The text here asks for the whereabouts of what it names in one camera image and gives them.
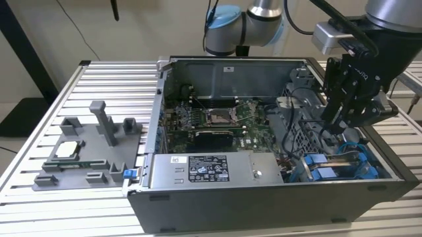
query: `black power cable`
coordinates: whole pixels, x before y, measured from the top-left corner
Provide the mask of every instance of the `black power cable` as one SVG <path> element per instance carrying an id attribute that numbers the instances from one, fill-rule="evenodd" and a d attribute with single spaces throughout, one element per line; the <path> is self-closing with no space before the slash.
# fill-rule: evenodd
<path id="1" fill-rule="evenodd" d="M 13 152 L 13 153 L 15 153 L 15 154 L 18 154 L 17 151 L 14 151 L 14 150 L 11 150 L 11 149 L 9 149 L 9 148 L 6 148 L 6 147 L 0 147 L 0 149 L 6 150 L 6 151 L 9 151 L 9 152 Z"/>
<path id="2" fill-rule="evenodd" d="M 71 22 L 73 22 L 73 24 L 74 24 L 74 26 L 75 26 L 75 28 L 77 28 L 79 34 L 81 34 L 81 37 L 82 37 L 82 39 L 83 39 L 83 41 L 85 41 L 87 47 L 91 49 L 91 51 L 93 51 L 93 53 L 95 54 L 98 60 L 101 61 L 101 57 L 99 57 L 98 53 L 95 53 L 95 51 L 94 51 L 94 49 L 91 48 L 90 44 L 87 43 L 86 37 L 85 37 L 85 35 L 82 34 L 81 29 L 79 29 L 77 23 L 74 22 L 71 16 L 67 14 L 67 12 L 66 12 L 66 10 L 65 10 L 65 7 L 63 7 L 63 5 L 62 5 L 62 3 L 61 3 L 61 1 L 59 1 L 59 0 L 55 0 L 55 1 L 58 2 L 58 4 L 59 4 L 59 6 L 61 6 L 61 8 L 62 8 L 62 10 L 63 10 L 63 12 L 65 12 L 67 18 L 71 20 Z"/>
<path id="3" fill-rule="evenodd" d="M 290 16 L 290 12 L 289 12 L 289 6 L 288 6 L 288 0 L 285 0 L 284 2 L 284 7 L 285 7 L 285 13 L 286 13 L 286 18 L 288 21 L 292 25 L 292 27 L 296 29 L 297 32 L 300 32 L 301 34 L 306 35 L 306 36 L 312 36 L 314 34 L 313 31 L 304 31 L 301 30 L 301 28 L 297 26 L 297 24 L 294 23 L 292 16 Z"/>
<path id="4" fill-rule="evenodd" d="M 206 12 L 205 37 L 204 37 L 204 51 L 206 51 L 206 37 L 208 37 L 208 32 L 209 32 L 209 29 L 210 29 L 210 25 L 212 25 L 213 20 L 214 20 L 218 1 L 220 0 L 216 1 L 214 7 L 213 7 L 213 9 L 210 11 L 212 0 L 209 0 L 209 8 L 208 8 L 208 12 Z"/>
<path id="5" fill-rule="evenodd" d="M 312 3 L 345 27 L 357 40 L 369 48 L 373 56 L 377 57 L 380 49 L 375 41 L 368 37 L 360 27 L 344 16 L 344 14 L 325 1 L 310 0 Z"/>
<path id="6" fill-rule="evenodd" d="M 395 90 L 396 90 L 397 83 L 399 83 L 399 79 L 396 79 L 396 82 L 395 82 L 395 85 L 393 85 L 393 88 L 392 88 L 392 93 L 391 93 L 391 96 L 389 96 L 391 99 L 393 97 L 393 93 L 395 93 Z"/>

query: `cable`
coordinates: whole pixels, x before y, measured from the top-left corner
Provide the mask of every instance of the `cable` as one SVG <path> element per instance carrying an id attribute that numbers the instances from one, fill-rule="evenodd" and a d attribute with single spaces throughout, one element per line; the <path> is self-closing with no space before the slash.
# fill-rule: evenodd
<path id="1" fill-rule="evenodd" d="M 324 143 L 322 143 L 322 134 L 324 132 L 326 131 L 326 128 L 322 127 L 320 133 L 318 133 L 318 141 L 320 141 L 320 144 L 321 144 L 321 147 L 324 148 Z"/>
<path id="2" fill-rule="evenodd" d="M 0 147 L 0 149 L 6 150 L 6 151 L 9 151 L 9 152 L 13 152 L 13 153 L 15 153 L 15 154 L 18 154 L 17 151 L 14 151 L 14 150 L 11 150 L 11 149 L 9 149 L 9 148 L 6 148 L 6 147 Z"/>
<path id="3" fill-rule="evenodd" d="M 339 148 L 339 151 L 337 153 L 340 154 L 343 151 L 344 151 L 344 148 L 348 147 L 348 146 L 357 146 L 361 148 L 361 150 L 364 151 L 364 154 L 368 156 L 368 150 L 365 148 L 365 146 L 357 142 L 347 142 L 340 148 Z"/>
<path id="4" fill-rule="evenodd" d="M 300 32 L 301 34 L 306 35 L 306 36 L 312 36 L 314 34 L 313 31 L 304 31 L 301 30 L 301 28 L 297 26 L 297 24 L 294 23 L 292 16 L 290 16 L 290 12 L 289 12 L 289 6 L 288 6 L 288 0 L 285 0 L 284 2 L 284 7 L 285 7 L 285 13 L 286 13 L 286 18 L 288 21 L 292 25 L 292 27 L 296 29 L 297 32 Z"/>
<path id="5" fill-rule="evenodd" d="M 209 0 L 209 8 L 208 8 L 208 12 L 206 12 L 206 25 L 205 25 L 205 37 L 204 37 L 204 51 L 206 51 L 206 37 L 208 37 L 208 32 L 209 32 L 209 28 L 210 25 L 213 23 L 214 20 L 214 15 L 216 15 L 216 9 L 217 9 L 217 5 L 218 5 L 218 1 L 216 1 L 214 7 L 210 11 L 210 7 L 212 7 L 212 0 Z"/>
<path id="6" fill-rule="evenodd" d="M 412 110 L 415 109 L 415 106 L 419 104 L 420 100 L 421 100 L 421 96 L 419 94 L 416 94 L 413 99 L 412 99 L 411 107 L 409 107 L 409 110 L 408 110 L 408 114 L 409 115 L 412 113 Z"/>
<path id="7" fill-rule="evenodd" d="M 325 1 L 310 0 L 312 3 L 345 27 L 357 40 L 369 48 L 373 56 L 377 57 L 380 49 L 375 41 L 368 37 L 360 27 L 344 16 L 344 14 Z"/>
<path id="8" fill-rule="evenodd" d="M 395 82 L 395 85 L 393 85 L 393 88 L 392 88 L 392 93 L 391 93 L 391 96 L 389 96 L 391 99 L 393 97 L 393 93 L 395 93 L 395 90 L 396 90 L 397 83 L 399 83 L 399 79 L 396 79 L 396 82 Z"/>
<path id="9" fill-rule="evenodd" d="M 293 93 L 296 93 L 296 91 L 297 91 L 298 89 L 312 90 L 314 93 L 317 93 L 313 88 L 309 88 L 309 87 L 305 87 L 305 86 L 300 86 L 300 87 L 297 87 L 297 88 L 292 91 L 290 96 L 293 96 Z"/>
<path id="10" fill-rule="evenodd" d="M 73 22 L 73 24 L 74 24 L 74 26 L 75 26 L 75 28 L 77 28 L 79 34 L 81 34 L 81 37 L 82 37 L 82 39 L 85 40 L 86 45 L 89 46 L 89 48 L 90 48 L 91 51 L 94 52 L 94 54 L 95 54 L 98 60 L 101 61 L 101 57 L 99 57 L 98 53 L 95 53 L 95 51 L 94 51 L 94 49 L 91 48 L 91 46 L 89 45 L 87 40 L 86 40 L 86 37 L 85 37 L 85 35 L 82 34 L 81 29 L 78 28 L 78 25 L 77 25 L 77 23 L 74 22 L 71 16 L 67 14 L 62 3 L 59 2 L 59 0 L 55 0 L 55 1 L 58 2 L 58 4 L 59 4 L 59 6 L 61 6 L 61 8 L 62 8 L 62 10 L 63 10 L 63 12 L 65 12 L 67 18 L 71 20 L 71 22 Z"/>
<path id="11" fill-rule="evenodd" d="M 408 110 L 408 115 L 411 115 L 412 110 L 415 109 L 415 106 L 416 106 L 416 105 L 411 105 L 409 110 Z"/>
<path id="12" fill-rule="evenodd" d="M 292 108 L 292 112 L 290 112 L 290 121 L 289 121 L 289 125 L 288 125 L 288 131 L 286 131 L 286 134 L 285 134 L 285 136 L 284 136 L 284 140 L 282 140 L 282 149 L 284 149 L 284 151 L 285 151 L 285 153 L 289 155 L 289 156 L 292 156 L 294 159 L 297 159 L 297 160 L 300 160 L 301 158 L 293 153 L 293 152 L 290 152 L 288 149 L 286 149 L 286 140 L 288 140 L 288 136 L 289 136 L 289 134 L 290 134 L 290 132 L 292 132 L 292 129 L 293 129 L 293 123 L 294 123 L 294 117 L 296 117 L 296 106 L 294 106 L 294 103 L 293 103 L 293 94 L 296 93 L 296 91 L 298 90 L 298 89 L 308 89 L 308 90 L 312 90 L 313 92 L 316 92 L 312 88 L 309 88 L 309 87 L 297 87 L 293 91 L 292 91 L 292 93 L 290 93 L 290 95 L 288 96 L 289 98 L 290 98 L 290 108 Z"/>
<path id="13" fill-rule="evenodd" d="M 300 160 L 301 158 L 286 149 L 286 140 L 288 140 L 288 136 L 289 136 L 289 133 L 292 131 L 292 128 L 293 128 L 293 122 L 294 122 L 294 118 L 296 118 L 296 106 L 294 106 L 292 97 L 290 97 L 290 108 L 292 108 L 290 121 L 289 121 L 289 125 L 288 125 L 288 131 L 286 131 L 286 134 L 285 134 L 284 140 L 282 140 L 282 149 L 289 156 L 292 156 L 294 159 Z"/>

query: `warning label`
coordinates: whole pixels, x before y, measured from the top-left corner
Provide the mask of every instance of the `warning label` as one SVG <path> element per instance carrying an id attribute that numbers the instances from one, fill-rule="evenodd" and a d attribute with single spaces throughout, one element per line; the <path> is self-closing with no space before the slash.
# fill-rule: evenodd
<path id="1" fill-rule="evenodd" d="M 190 157 L 192 182 L 226 182 L 229 178 L 228 156 Z"/>

